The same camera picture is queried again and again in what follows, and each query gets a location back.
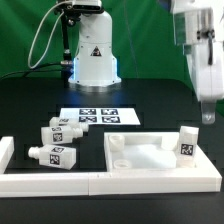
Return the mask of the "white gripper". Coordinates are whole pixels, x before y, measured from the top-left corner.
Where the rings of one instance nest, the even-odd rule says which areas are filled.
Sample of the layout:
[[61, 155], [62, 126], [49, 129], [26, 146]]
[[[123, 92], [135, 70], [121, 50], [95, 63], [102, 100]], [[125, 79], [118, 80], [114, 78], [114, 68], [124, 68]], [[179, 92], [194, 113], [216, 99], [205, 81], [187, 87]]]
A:
[[212, 47], [212, 52], [209, 52], [207, 41], [184, 46], [190, 79], [201, 102], [202, 123], [205, 125], [215, 122], [215, 101], [224, 98], [223, 43], [213, 42]]

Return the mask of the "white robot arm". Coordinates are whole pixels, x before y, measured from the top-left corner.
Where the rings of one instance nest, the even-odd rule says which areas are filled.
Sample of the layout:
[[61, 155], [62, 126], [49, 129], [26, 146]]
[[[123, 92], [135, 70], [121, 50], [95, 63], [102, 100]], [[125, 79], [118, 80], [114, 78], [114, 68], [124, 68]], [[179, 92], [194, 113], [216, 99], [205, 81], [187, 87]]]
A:
[[[175, 43], [183, 47], [202, 122], [212, 124], [216, 102], [224, 99], [224, 0], [157, 1], [173, 15]], [[81, 16], [69, 83], [88, 91], [119, 83], [110, 15], [100, 0], [73, 0], [73, 6], [81, 8]]]

